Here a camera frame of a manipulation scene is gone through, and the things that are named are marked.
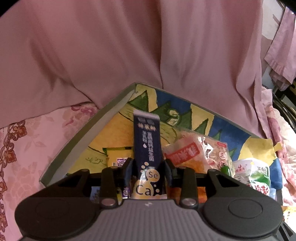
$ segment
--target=metal screw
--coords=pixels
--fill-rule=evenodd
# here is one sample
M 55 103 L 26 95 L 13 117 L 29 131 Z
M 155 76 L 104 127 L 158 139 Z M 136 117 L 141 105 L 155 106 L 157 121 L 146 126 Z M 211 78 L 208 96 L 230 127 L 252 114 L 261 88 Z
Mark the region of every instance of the metal screw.
M 182 204 L 185 206 L 193 206 L 196 204 L 196 201 L 193 198 L 184 198 Z
M 101 201 L 101 203 L 104 205 L 104 206 L 107 206 L 107 207 L 111 207 L 113 205 L 115 205 L 115 200 L 112 199 L 112 198 L 105 198 Z

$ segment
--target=floral pattern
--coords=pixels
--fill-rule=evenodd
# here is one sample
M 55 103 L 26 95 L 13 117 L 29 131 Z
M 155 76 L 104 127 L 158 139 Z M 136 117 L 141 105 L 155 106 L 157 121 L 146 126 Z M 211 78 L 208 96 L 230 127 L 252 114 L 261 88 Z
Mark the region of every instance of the floral pattern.
M 97 111 L 83 103 L 0 129 L 0 241 L 21 238 L 15 208 L 43 188 L 39 179 L 46 168 Z

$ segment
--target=green packet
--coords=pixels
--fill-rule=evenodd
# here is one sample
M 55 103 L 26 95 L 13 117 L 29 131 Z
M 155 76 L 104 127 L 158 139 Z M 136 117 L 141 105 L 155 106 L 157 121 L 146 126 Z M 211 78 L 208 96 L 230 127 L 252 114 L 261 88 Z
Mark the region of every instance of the green packet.
M 234 178 L 249 187 L 269 196 L 270 169 L 264 161 L 247 158 L 233 162 Z

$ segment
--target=pink fabric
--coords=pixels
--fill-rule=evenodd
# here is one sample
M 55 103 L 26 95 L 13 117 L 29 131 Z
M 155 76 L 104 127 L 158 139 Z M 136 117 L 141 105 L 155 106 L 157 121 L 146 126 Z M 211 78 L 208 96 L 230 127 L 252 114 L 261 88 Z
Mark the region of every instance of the pink fabric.
M 98 108 L 84 103 L 0 129 L 0 240 L 16 241 L 16 206 L 43 188 L 39 178 L 64 145 Z
M 0 127 L 144 82 L 264 136 L 261 29 L 261 1 L 20 0 L 0 19 Z
M 296 76 L 295 14 L 287 7 L 264 59 L 272 67 L 270 77 L 280 90 L 293 83 Z
M 281 169 L 282 169 L 282 180 L 283 180 L 283 205 L 296 205 L 296 173 L 294 172 L 292 165 L 289 162 L 289 155 L 287 153 L 286 145 L 284 139 L 280 133 L 281 128 L 276 119 L 275 110 L 272 107 L 272 90 L 265 89 L 262 87 L 262 100 L 267 114 L 268 123 L 272 132 L 274 144 L 280 143 L 282 150 L 277 151 L 277 156 L 279 158 Z

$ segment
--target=brown floral border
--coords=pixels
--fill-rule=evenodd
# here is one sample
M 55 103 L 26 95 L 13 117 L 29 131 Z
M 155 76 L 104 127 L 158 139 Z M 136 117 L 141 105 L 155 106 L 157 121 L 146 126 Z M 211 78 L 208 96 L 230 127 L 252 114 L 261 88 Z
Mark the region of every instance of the brown floral border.
M 3 141 L 3 147 L 0 149 L 0 241 L 6 241 L 4 232 L 5 228 L 8 226 L 4 204 L 1 203 L 1 200 L 3 200 L 3 193 L 7 191 L 7 186 L 4 180 L 4 168 L 8 163 L 17 161 L 14 152 L 15 145 L 11 141 L 17 141 L 19 138 L 27 135 L 25 123 L 26 122 L 23 120 L 8 126 L 7 134 Z

